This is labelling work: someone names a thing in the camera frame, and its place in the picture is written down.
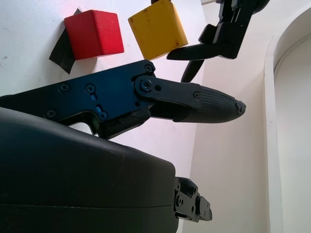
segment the red cube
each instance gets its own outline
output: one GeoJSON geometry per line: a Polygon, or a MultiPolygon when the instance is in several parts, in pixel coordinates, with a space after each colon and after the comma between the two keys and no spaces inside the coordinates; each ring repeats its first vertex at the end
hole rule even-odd
{"type": "Polygon", "coordinates": [[[89,10],[65,18],[64,23],[76,60],[124,52],[115,13],[89,10]]]}

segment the screw hole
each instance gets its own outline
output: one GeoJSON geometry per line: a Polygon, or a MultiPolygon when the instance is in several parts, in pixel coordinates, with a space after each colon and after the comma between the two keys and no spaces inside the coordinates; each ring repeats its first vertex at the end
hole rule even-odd
{"type": "Polygon", "coordinates": [[[155,85],[155,90],[156,91],[161,91],[162,90],[162,87],[160,85],[155,85]]]}

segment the yellow cube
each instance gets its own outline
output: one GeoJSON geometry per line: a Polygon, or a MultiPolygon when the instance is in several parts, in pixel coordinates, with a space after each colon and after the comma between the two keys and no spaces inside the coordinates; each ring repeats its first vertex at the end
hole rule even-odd
{"type": "Polygon", "coordinates": [[[152,60],[188,44],[170,0],[159,0],[128,19],[143,57],[152,60]]]}

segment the black plastic casing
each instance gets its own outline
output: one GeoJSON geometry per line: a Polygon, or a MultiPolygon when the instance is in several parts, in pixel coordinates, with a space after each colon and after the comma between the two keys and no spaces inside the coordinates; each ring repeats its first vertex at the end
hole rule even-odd
{"type": "Polygon", "coordinates": [[[1,233],[174,233],[174,166],[0,108],[1,233]]]}

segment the metal bracket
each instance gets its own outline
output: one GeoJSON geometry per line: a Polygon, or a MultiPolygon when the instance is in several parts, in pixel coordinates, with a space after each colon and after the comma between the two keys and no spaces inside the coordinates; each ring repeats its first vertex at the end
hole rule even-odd
{"type": "Polygon", "coordinates": [[[175,178],[174,211],[178,218],[193,222],[213,218],[210,203],[200,196],[198,186],[187,178],[175,178]]]}

